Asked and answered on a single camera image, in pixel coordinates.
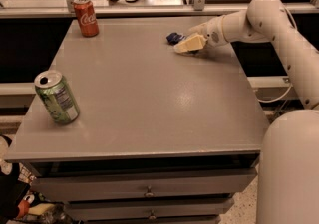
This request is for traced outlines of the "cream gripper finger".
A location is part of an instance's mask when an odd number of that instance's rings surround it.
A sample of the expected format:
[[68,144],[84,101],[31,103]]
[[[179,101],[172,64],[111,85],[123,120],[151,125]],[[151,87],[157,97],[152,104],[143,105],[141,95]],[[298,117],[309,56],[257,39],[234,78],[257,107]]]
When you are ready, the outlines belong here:
[[207,39],[204,36],[194,33],[180,41],[173,48],[177,53],[187,53],[203,49],[206,42]]

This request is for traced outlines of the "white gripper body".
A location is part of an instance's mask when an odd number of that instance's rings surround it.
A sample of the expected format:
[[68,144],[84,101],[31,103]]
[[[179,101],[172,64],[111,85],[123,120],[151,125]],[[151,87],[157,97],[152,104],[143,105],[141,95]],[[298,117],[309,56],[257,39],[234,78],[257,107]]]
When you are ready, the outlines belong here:
[[206,43],[212,47],[224,46],[228,43],[223,33],[224,16],[218,16],[209,21],[191,27],[188,32],[190,34],[198,33],[206,39]]

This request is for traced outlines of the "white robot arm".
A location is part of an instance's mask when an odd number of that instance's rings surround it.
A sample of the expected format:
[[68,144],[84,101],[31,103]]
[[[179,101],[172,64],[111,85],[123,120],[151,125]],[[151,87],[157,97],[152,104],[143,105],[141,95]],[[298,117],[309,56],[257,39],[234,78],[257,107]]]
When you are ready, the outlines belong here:
[[191,28],[178,53],[235,41],[269,42],[303,105],[269,127],[259,158],[256,224],[319,224],[319,52],[297,30],[280,0]]

